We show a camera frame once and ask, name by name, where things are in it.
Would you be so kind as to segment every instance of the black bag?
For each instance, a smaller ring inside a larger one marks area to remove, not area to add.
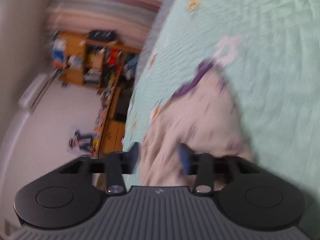
[[[102,42],[116,41],[118,35],[115,31],[92,30],[89,32],[88,39]]]

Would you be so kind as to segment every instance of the mint green quilt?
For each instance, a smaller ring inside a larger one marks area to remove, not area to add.
[[[320,238],[320,0],[175,0],[132,97],[125,148],[141,142],[150,111],[224,46],[257,163],[306,196],[300,226]],[[138,184],[138,175],[126,178]]]

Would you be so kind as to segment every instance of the black circular cover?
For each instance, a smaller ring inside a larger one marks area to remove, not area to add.
[[[92,217],[102,202],[99,191],[74,174],[48,174],[23,187],[14,208],[24,222],[38,228],[58,229]]]
[[[259,230],[298,223],[305,203],[296,187],[269,173],[239,175],[220,191],[218,202],[236,223]]]

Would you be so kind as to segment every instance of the gray ribbed panel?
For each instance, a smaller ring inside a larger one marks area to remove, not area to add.
[[[157,190],[164,190],[160,195]],[[24,227],[11,240],[307,240],[297,228],[256,232],[225,218],[214,202],[186,187],[133,187],[109,198],[95,217],[64,230]]]

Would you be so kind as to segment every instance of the pink garment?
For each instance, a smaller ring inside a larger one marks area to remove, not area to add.
[[[218,74],[213,61],[203,61],[198,71],[193,82],[182,86],[178,90],[180,95],[176,92],[160,109],[143,140],[140,149],[143,186],[193,187],[195,176],[185,175],[182,170],[180,143],[198,153],[215,157],[237,155],[252,160],[225,79]],[[218,182],[215,189],[222,186]]]

